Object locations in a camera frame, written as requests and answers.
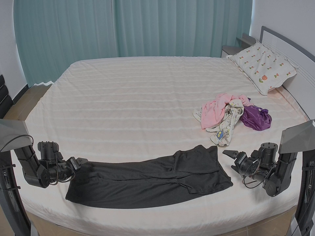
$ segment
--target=black trousers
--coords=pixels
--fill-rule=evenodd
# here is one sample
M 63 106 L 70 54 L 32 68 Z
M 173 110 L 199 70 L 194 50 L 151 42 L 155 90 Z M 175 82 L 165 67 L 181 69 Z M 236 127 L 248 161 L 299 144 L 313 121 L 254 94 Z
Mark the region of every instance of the black trousers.
M 232 186 L 218 149 L 202 145 L 143 162 L 82 165 L 66 199 L 90 207 L 135 209 L 172 205 Z

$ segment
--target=clothing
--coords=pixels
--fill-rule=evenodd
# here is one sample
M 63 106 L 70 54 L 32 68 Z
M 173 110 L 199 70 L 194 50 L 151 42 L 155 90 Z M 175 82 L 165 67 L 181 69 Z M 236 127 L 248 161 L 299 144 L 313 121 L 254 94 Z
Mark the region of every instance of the clothing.
M 65 198 L 90 207 L 148 208 L 181 203 L 232 185 L 218 162 L 217 146 L 198 145 L 143 162 L 85 163 Z
M 245 95 L 234 96 L 227 93 L 219 94 L 213 101 L 202 105 L 201 128 L 211 128 L 221 122 L 225 113 L 225 106 L 233 99 L 240 99 L 244 106 L 253 105 Z
M 268 114 L 268 109 L 262 109 L 257 106 L 245 106 L 244 114 L 240 120 L 246 127 L 250 127 L 257 131 L 270 128 L 272 118 Z
M 242 101 L 239 99 L 231 100 L 229 104 L 225 106 L 224 117 L 219 125 L 212 128 L 206 128 L 207 132 L 216 132 L 210 137 L 218 146 L 227 146 L 230 144 L 234 125 L 238 122 L 239 118 L 244 112 L 244 106 Z M 193 114 L 195 118 L 201 122 L 202 110 L 198 111 L 195 109 Z

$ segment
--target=pink cloth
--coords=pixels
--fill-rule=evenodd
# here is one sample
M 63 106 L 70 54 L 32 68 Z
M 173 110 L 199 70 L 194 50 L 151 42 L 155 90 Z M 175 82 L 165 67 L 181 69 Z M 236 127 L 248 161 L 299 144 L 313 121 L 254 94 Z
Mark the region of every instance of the pink cloth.
M 244 106 L 253 105 L 250 103 L 246 95 L 235 96 L 227 93 L 221 93 L 215 97 L 213 101 L 209 101 L 202 105 L 201 127 L 202 129 L 211 128 L 219 124 L 225 112 L 225 106 L 231 100 L 240 99 Z

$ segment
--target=purple satin cloth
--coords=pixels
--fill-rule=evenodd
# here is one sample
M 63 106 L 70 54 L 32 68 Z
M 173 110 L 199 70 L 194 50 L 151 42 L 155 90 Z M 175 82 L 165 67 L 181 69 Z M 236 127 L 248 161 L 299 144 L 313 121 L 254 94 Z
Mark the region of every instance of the purple satin cloth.
M 244 106 L 244 113 L 240 120 L 246 127 L 263 131 L 270 128 L 272 118 L 268 114 L 268 109 L 262 109 L 257 106 Z

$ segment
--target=floral pillowcase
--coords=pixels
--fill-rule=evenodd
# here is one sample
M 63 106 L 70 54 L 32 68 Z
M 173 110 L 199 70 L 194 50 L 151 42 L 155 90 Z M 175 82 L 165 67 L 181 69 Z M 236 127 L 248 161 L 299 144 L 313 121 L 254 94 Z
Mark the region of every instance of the floral pillowcase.
M 243 71 L 262 95 L 280 87 L 286 79 L 297 73 L 285 57 L 274 54 L 259 42 L 229 59 Z

